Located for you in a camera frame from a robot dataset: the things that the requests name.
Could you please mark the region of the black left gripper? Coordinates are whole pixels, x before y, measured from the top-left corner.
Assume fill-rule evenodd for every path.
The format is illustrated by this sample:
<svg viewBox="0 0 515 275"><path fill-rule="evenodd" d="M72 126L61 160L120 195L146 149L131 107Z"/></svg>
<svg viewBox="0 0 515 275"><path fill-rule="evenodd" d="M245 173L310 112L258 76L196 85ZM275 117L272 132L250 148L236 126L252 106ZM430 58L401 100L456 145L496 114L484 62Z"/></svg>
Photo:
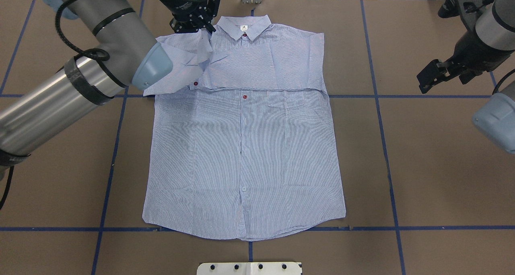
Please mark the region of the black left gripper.
<svg viewBox="0 0 515 275"><path fill-rule="evenodd" d="M171 0L174 33L216 32L212 20L217 17L220 0Z"/></svg>

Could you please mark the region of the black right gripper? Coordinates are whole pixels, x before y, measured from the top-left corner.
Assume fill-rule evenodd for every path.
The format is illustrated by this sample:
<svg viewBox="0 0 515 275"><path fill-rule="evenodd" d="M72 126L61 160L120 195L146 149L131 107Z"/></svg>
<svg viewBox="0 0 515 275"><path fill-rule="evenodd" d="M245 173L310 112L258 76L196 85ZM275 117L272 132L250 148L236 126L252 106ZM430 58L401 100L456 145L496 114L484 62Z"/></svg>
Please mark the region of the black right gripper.
<svg viewBox="0 0 515 275"><path fill-rule="evenodd" d="M455 63L452 60L445 62L435 59L430 61L423 70L417 75L419 89L422 94L426 94L434 86L448 82L458 77L461 84L465 85L479 76L479 72L467 66Z"/></svg>

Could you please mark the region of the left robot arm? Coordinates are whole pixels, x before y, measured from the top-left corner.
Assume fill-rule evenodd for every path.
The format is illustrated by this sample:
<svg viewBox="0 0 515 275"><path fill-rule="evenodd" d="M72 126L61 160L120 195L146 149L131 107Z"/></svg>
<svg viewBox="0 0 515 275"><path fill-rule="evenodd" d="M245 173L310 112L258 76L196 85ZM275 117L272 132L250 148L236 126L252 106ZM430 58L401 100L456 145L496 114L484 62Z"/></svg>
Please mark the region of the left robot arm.
<svg viewBox="0 0 515 275"><path fill-rule="evenodd" d="M59 132L129 86L145 90L172 72L175 62L127 0L42 0L56 13L61 41L76 55L53 76L0 116L1 176L8 172L1 205L14 167ZM81 49L66 38L61 21L81 19L98 46Z"/></svg>

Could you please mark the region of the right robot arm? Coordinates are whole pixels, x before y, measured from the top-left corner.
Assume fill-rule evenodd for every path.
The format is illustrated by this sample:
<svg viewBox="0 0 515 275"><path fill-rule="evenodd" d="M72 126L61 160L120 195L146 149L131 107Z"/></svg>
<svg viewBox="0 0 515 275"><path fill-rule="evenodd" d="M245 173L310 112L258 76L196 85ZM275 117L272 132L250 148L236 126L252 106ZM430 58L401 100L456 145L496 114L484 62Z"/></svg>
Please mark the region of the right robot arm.
<svg viewBox="0 0 515 275"><path fill-rule="evenodd" d="M432 60L417 75L421 93L455 77L467 84L514 54L515 0L445 0L438 15L460 17L466 32L449 59ZM489 101L472 118L484 136L510 154L515 151L514 83L501 85L513 75L511 70L496 83Z"/></svg>

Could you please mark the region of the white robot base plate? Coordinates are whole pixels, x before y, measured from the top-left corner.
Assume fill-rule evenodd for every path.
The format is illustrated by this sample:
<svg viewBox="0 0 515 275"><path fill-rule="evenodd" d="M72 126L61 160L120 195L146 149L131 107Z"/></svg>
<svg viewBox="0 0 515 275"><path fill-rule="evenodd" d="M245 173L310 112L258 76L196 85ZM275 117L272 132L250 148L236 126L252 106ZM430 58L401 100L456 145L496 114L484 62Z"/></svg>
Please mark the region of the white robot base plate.
<svg viewBox="0 0 515 275"><path fill-rule="evenodd" d="M197 275L303 275L298 262L202 263Z"/></svg>

